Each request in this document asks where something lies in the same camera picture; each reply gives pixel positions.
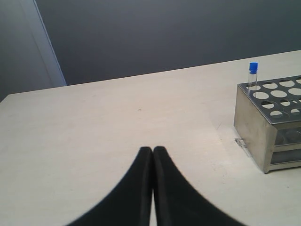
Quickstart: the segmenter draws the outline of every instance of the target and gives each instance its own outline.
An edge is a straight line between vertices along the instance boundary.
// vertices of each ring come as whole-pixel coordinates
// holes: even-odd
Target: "table surface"
[[[0,103],[0,225],[69,223],[145,145],[167,147],[188,181],[241,222],[300,225],[301,168],[263,174],[233,127],[249,62],[266,80],[301,74],[300,59],[294,51],[9,95]]]

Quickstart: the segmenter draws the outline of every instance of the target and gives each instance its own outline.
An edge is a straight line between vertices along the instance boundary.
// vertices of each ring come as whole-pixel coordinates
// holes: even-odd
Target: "gray wall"
[[[301,49],[300,0],[36,0],[68,84]]]
[[[12,93],[65,85],[49,48],[33,1],[0,0],[0,101]]]

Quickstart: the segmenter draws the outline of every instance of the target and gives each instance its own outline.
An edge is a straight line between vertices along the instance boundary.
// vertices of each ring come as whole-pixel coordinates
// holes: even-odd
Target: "stainless steel test tube rack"
[[[238,84],[234,127],[264,173],[301,166],[301,76]]]

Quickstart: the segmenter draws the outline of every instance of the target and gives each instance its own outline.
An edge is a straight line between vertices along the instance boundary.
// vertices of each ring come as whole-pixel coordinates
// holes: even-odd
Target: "blue test tube cap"
[[[258,69],[258,63],[256,63],[256,62],[250,63],[250,68],[249,68],[250,74],[256,74],[257,69]]]

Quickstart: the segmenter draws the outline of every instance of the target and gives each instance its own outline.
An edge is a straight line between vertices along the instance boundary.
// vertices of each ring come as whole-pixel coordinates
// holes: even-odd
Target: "test tube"
[[[250,95],[251,90],[257,90],[257,69],[258,63],[252,62],[249,67],[249,85],[248,85],[248,95]]]

